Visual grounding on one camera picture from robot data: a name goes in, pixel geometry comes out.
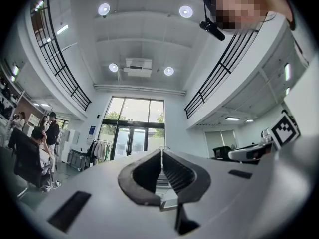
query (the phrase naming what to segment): black camera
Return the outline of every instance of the black camera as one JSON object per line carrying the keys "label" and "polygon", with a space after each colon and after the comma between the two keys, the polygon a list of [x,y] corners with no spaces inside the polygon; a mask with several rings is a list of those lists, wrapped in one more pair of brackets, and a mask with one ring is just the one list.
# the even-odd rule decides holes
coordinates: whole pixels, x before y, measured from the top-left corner
{"label": "black camera", "polygon": [[216,24],[213,23],[209,18],[206,18],[206,21],[202,21],[199,26],[201,29],[204,29],[205,31],[215,36],[218,40],[225,40],[225,35],[218,30]]}

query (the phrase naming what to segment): office chair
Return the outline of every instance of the office chair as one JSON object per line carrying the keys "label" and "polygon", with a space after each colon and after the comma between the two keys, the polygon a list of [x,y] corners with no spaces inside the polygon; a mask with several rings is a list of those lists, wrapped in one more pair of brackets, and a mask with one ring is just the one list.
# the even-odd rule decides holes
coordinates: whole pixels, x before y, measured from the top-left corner
{"label": "office chair", "polygon": [[18,198],[27,192],[30,183],[41,188],[49,180],[52,190],[52,164],[41,167],[39,145],[36,142],[15,128],[8,147],[16,154],[14,173],[27,181],[27,187],[17,196]]}

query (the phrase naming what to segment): glass door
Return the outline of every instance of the glass door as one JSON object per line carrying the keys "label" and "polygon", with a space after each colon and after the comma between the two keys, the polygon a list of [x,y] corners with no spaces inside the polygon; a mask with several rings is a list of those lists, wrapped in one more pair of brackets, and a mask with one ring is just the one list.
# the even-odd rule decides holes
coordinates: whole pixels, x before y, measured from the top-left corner
{"label": "glass door", "polygon": [[131,129],[129,127],[119,127],[119,133],[115,145],[114,159],[127,156],[130,141]]}
{"label": "glass door", "polygon": [[135,128],[132,134],[130,155],[138,154],[144,151],[145,129]]}

